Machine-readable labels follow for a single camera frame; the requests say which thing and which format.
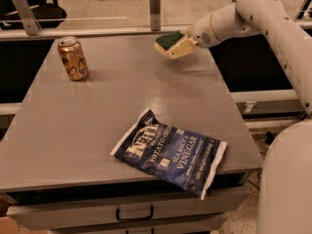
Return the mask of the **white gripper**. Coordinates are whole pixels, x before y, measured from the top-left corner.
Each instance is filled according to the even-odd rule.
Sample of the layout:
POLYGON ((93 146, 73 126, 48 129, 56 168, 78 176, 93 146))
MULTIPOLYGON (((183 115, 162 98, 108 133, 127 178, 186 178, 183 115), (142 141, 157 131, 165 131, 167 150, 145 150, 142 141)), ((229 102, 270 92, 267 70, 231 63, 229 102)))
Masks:
POLYGON ((197 20, 182 37, 167 50, 170 59, 193 54, 196 46, 204 49, 216 46, 230 38, 257 35, 258 31, 238 14, 236 4, 231 3, 197 20))

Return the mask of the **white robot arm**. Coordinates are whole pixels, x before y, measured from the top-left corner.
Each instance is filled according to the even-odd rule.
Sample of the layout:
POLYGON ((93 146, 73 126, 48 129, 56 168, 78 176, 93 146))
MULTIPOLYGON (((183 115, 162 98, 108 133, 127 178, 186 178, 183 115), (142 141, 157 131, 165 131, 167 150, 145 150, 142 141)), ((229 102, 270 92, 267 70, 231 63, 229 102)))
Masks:
MULTIPOLYGON (((289 18, 281 0, 235 0, 176 32, 167 41, 172 58, 234 38, 261 34, 279 66, 258 71, 262 90, 292 89, 312 113, 312 38, 289 18)), ((312 234, 312 121, 277 135, 266 154, 259 192, 257 234, 312 234)))

